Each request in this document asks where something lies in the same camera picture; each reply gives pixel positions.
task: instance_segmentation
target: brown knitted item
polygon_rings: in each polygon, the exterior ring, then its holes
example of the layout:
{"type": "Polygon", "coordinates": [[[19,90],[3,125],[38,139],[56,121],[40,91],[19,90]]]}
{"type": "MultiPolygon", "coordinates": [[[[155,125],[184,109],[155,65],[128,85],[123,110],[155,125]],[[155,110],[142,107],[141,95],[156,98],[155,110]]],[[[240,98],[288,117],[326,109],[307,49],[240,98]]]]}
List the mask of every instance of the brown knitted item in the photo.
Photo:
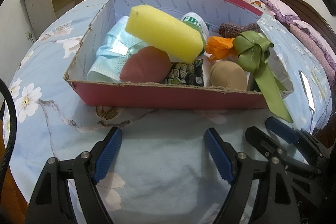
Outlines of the brown knitted item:
{"type": "Polygon", "coordinates": [[[228,22],[223,23],[219,27],[219,34],[224,38],[237,37],[240,33],[245,31],[261,32],[261,29],[257,23],[250,23],[247,26],[241,26],[232,22],[228,22]]]}

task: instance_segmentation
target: blue floral bed sheet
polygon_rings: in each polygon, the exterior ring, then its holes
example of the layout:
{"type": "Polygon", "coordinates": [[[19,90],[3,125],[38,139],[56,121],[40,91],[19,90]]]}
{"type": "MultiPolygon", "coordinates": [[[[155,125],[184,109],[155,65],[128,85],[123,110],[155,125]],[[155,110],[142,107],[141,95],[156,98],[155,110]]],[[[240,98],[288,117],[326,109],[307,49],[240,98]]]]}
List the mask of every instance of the blue floral bed sheet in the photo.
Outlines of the blue floral bed sheet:
{"type": "MultiPolygon", "coordinates": [[[[10,168],[27,201],[49,157],[75,158],[102,140],[112,126],[120,126],[123,143],[115,165],[98,191],[115,223],[212,223],[230,189],[204,146],[203,135],[214,127],[236,151],[266,160],[244,139],[250,126],[264,132],[267,109],[236,111],[180,111],[93,107],[85,105],[63,80],[88,24],[108,0],[85,0],[45,30],[31,47],[10,85],[17,110],[17,140],[10,168]]],[[[296,128],[309,130],[310,110],[299,70],[308,77],[316,112],[312,128],[327,124],[331,93],[323,68],[281,23],[267,14],[258,21],[274,43],[294,84],[285,99],[296,128]],[[311,70],[319,79],[323,98],[311,70]]],[[[8,142],[10,120],[4,119],[8,142]]],[[[288,147],[291,154],[301,155],[288,147]]],[[[85,223],[73,181],[69,181],[78,223],[85,223]]],[[[251,191],[242,222],[253,206],[251,191]]]]}

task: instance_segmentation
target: blue gripper pad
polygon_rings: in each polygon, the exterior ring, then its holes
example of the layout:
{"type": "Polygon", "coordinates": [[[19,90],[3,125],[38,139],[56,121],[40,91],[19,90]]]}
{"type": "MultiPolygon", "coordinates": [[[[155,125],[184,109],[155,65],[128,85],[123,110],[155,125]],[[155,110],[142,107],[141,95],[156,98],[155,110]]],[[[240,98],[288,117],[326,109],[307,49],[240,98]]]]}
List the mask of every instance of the blue gripper pad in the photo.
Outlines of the blue gripper pad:
{"type": "Polygon", "coordinates": [[[121,129],[118,128],[113,133],[111,139],[105,145],[105,148],[96,161],[95,173],[92,177],[95,183],[98,183],[101,179],[106,177],[106,174],[109,171],[109,168],[120,149],[122,139],[123,137],[121,129]]]}
{"type": "Polygon", "coordinates": [[[288,125],[279,121],[274,117],[267,118],[265,126],[268,130],[272,131],[274,134],[278,135],[281,139],[285,140],[290,144],[296,144],[296,132],[294,129],[290,128],[288,125]]]}
{"type": "Polygon", "coordinates": [[[216,140],[211,132],[213,128],[209,128],[204,135],[205,146],[208,148],[210,155],[215,162],[217,170],[223,180],[226,180],[230,185],[234,182],[232,173],[232,164],[229,157],[226,155],[221,145],[216,140]]]}

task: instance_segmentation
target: bolt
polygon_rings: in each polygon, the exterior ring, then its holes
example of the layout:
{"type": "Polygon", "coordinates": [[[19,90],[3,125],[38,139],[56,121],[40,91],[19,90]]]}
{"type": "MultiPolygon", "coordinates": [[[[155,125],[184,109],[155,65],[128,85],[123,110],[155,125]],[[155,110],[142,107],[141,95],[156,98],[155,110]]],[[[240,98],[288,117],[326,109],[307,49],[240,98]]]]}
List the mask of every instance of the bolt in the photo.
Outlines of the bolt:
{"type": "Polygon", "coordinates": [[[274,163],[274,164],[278,164],[280,161],[279,161],[279,159],[277,158],[277,157],[273,157],[272,158],[272,163],[274,163]]]}
{"type": "Polygon", "coordinates": [[[81,153],[81,158],[82,159],[87,159],[90,156],[90,152],[85,151],[81,153]]]}
{"type": "Polygon", "coordinates": [[[48,162],[49,164],[53,164],[55,161],[56,161],[56,159],[55,159],[54,157],[51,157],[51,158],[48,159],[47,162],[48,162]]]}
{"type": "Polygon", "coordinates": [[[239,152],[239,153],[238,153],[238,158],[239,158],[239,159],[244,160],[244,159],[246,159],[246,157],[247,157],[247,156],[246,156],[246,154],[245,154],[244,152],[239,152]]]}

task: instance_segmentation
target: orange plastic bag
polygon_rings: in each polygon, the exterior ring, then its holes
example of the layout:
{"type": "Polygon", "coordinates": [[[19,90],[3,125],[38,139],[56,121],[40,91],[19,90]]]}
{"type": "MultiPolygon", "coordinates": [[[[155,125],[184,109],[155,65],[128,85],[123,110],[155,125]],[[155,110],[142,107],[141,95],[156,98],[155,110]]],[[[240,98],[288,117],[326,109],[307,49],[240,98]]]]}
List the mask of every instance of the orange plastic bag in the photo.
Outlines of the orange plastic bag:
{"type": "Polygon", "coordinates": [[[230,54],[235,54],[233,50],[234,38],[209,37],[205,51],[211,54],[209,61],[221,60],[230,54]]]}

